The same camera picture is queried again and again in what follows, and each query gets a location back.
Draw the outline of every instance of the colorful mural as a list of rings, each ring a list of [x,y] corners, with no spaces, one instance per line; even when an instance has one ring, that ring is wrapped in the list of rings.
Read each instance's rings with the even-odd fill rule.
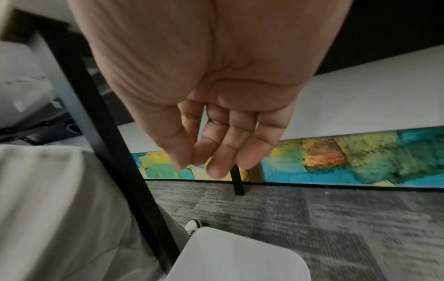
[[[206,165],[190,165],[184,170],[176,171],[171,166],[170,156],[164,151],[133,153],[132,156],[144,179],[213,180],[205,171]],[[239,170],[242,181],[250,181],[248,171]],[[221,179],[221,181],[230,180],[230,174]]]
[[[444,187],[444,127],[281,141],[265,182]]]

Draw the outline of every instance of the patterned carpet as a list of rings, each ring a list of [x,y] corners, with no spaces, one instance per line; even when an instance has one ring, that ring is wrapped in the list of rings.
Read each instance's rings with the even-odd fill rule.
[[[289,248],[313,281],[444,280],[444,193],[149,181],[178,222]]]

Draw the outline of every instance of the black and white sneaker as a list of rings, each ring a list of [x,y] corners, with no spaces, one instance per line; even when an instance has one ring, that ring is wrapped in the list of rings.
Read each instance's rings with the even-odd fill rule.
[[[188,232],[188,235],[193,235],[196,230],[202,227],[202,223],[198,219],[192,219],[185,225],[185,230]]]

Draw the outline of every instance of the human hand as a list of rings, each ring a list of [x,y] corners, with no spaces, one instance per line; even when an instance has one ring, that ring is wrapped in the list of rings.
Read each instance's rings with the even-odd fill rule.
[[[176,169],[212,157],[215,179],[271,152],[351,2],[69,0],[136,123]]]

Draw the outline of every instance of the gray pants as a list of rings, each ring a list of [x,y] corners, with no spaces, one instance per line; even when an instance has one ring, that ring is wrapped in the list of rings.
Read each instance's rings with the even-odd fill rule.
[[[183,249],[187,232],[161,211]],[[0,145],[0,280],[164,278],[124,196],[94,154]]]

